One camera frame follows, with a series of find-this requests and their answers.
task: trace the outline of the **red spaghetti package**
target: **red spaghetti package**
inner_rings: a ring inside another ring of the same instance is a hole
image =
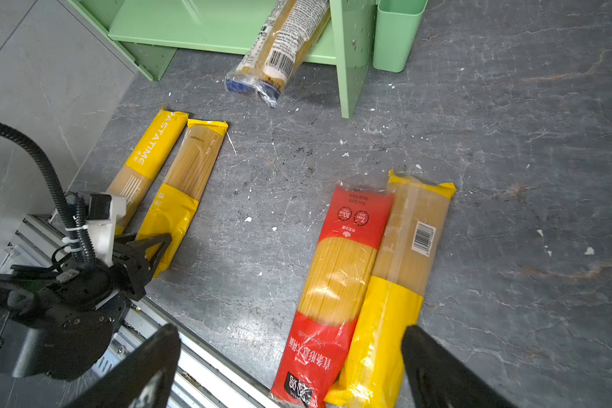
[[[277,399],[325,408],[349,352],[392,195],[336,187],[272,386]]]

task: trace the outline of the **green shelf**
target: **green shelf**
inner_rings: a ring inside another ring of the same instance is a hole
[[[254,45],[274,4],[274,0],[126,0],[111,24],[109,37],[244,55]],[[306,61],[335,65],[331,24]]]
[[[275,0],[68,2],[150,80],[163,76],[177,48],[245,54],[275,4]],[[330,4],[331,21],[306,61],[335,65],[340,112],[351,118],[372,61],[376,0],[330,0]]]

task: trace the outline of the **cable tie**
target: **cable tie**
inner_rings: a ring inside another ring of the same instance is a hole
[[[69,237],[69,236],[65,236],[65,237],[63,237],[63,238],[61,239],[61,241],[62,241],[63,243],[77,243],[77,242],[80,242],[81,240],[80,240],[79,238],[75,238],[75,239],[73,240],[71,237]]]
[[[72,228],[66,228],[66,231],[79,231],[79,230],[87,230],[89,229],[89,226],[84,224],[82,226],[74,226]]]

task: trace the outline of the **black cable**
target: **black cable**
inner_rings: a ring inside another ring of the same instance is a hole
[[[66,228],[75,227],[75,220],[73,220],[72,214],[70,213],[70,208],[68,207],[66,197],[63,193],[63,189],[61,188],[61,183],[57,177],[57,172],[55,172],[55,168],[52,166],[52,163],[50,163],[50,160],[45,152],[43,152],[38,144],[36,144],[32,139],[3,123],[0,123],[0,136],[16,143],[18,146],[23,148],[24,151],[26,151],[32,157],[32,159],[34,159],[34,162],[43,174],[43,178],[48,185],[48,189],[52,195],[52,200],[57,207],[61,221],[64,223]],[[75,231],[68,231],[68,236],[71,240],[76,240],[78,235],[79,234]],[[72,248],[79,248],[80,242],[73,242],[70,244],[70,246]],[[73,252],[72,255],[75,258],[75,263],[77,265],[84,264],[83,256],[79,251]]]
[[[67,254],[66,256],[64,256],[63,258],[61,258],[61,260],[57,260],[57,253],[59,251],[61,251],[62,249],[64,249],[67,245],[63,245],[57,249],[55,249],[54,252],[52,252],[52,256],[50,257],[50,259],[52,260],[52,266],[50,266],[48,268],[48,270],[50,272],[57,270],[58,273],[62,273],[63,271],[61,270],[61,265],[63,265],[64,262],[66,262],[68,260],[68,257],[71,256],[72,254]]]
[[[75,222],[77,227],[81,227],[86,224],[86,217],[88,216],[89,209],[86,205],[86,201],[82,197],[75,195]],[[82,249],[84,253],[84,270],[92,270],[95,267],[95,251],[93,245],[90,242],[89,231],[80,229],[78,231],[80,241],[82,242]]]

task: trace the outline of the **pasta package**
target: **pasta package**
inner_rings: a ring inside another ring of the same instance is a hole
[[[324,396],[349,351],[392,196],[335,189],[271,393],[306,408]]]
[[[456,192],[390,172],[394,203],[381,240],[349,354],[326,402],[393,408],[403,380],[401,340],[424,303],[437,243]]]
[[[125,215],[118,218],[115,224],[116,235],[122,234],[129,224],[187,121],[187,113],[171,112],[161,108],[111,182],[106,193],[124,196],[127,199]]]
[[[252,48],[227,74],[227,90],[260,97],[275,108],[330,18],[329,0],[278,0]]]
[[[172,242],[154,277],[168,269],[197,211],[228,125],[226,122],[188,119],[188,131],[168,175],[156,193],[137,240],[170,233]],[[148,249],[147,258],[158,246]]]

